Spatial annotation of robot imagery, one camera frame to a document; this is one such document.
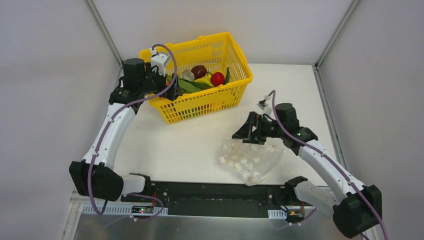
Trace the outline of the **dark maroon fruit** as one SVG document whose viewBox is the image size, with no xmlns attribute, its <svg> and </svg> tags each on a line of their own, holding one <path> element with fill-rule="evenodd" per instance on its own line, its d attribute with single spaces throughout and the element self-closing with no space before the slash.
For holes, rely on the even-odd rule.
<svg viewBox="0 0 424 240">
<path fill-rule="evenodd" d="M 194 66 L 190 71 L 193 73 L 195 80 L 205 77 L 208 73 L 204 65 Z"/>
</svg>

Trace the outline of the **clear zip top bag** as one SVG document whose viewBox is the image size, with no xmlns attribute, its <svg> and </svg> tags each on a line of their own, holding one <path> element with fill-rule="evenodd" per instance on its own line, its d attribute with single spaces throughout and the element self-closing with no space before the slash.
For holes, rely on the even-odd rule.
<svg viewBox="0 0 424 240">
<path fill-rule="evenodd" d="M 231 134 L 223 138 L 218 162 L 247 186 L 262 183 L 282 161 L 286 148 L 276 140 L 264 145 L 244 143 L 233 139 Z"/>
</svg>

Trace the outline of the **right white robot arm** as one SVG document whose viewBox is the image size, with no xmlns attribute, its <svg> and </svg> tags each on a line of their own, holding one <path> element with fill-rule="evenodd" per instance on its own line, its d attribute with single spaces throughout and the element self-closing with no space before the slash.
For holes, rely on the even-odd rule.
<svg viewBox="0 0 424 240">
<path fill-rule="evenodd" d="M 232 139 L 255 145 L 264 145 L 268 138 L 282 140 L 284 146 L 308 163 L 331 189 L 331 192 L 318 190 L 299 176 L 284 190 L 284 200 L 290 205 L 306 202 L 328 213 L 337 229 L 349 239 L 381 225 L 381 191 L 375 185 L 365 185 L 332 160 L 317 135 L 300 125 L 291 103 L 279 103 L 273 111 L 275 118 L 251 111 Z"/>
</svg>

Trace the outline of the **yellow plastic basket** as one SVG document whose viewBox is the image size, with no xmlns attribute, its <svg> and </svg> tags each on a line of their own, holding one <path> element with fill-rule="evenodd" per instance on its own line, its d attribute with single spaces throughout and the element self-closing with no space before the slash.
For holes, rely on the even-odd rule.
<svg viewBox="0 0 424 240">
<path fill-rule="evenodd" d="M 203 65 L 212 73 L 229 73 L 229 83 L 194 93 L 184 93 L 176 100 L 165 97 L 150 99 L 164 121 L 173 124 L 194 117 L 225 110 L 239 105 L 253 74 L 241 47 L 229 32 L 199 36 L 194 40 L 167 43 L 176 58 L 170 62 L 167 74 L 182 74 L 184 70 Z"/>
</svg>

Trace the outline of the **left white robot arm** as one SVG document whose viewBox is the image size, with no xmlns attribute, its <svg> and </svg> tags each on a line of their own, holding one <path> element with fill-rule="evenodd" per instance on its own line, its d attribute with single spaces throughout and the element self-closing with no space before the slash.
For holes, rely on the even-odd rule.
<svg viewBox="0 0 424 240">
<path fill-rule="evenodd" d="M 175 100 L 179 96 L 178 75 L 167 78 L 171 57 L 158 53 L 150 61 L 129 58 L 123 62 L 123 75 L 111 92 L 101 129 L 82 160 L 73 161 L 69 173 L 81 196 L 116 201 L 132 194 L 140 202 L 152 198 L 153 189 L 146 176 L 138 173 L 119 175 L 114 171 L 119 146 L 143 102 L 154 97 Z"/>
</svg>

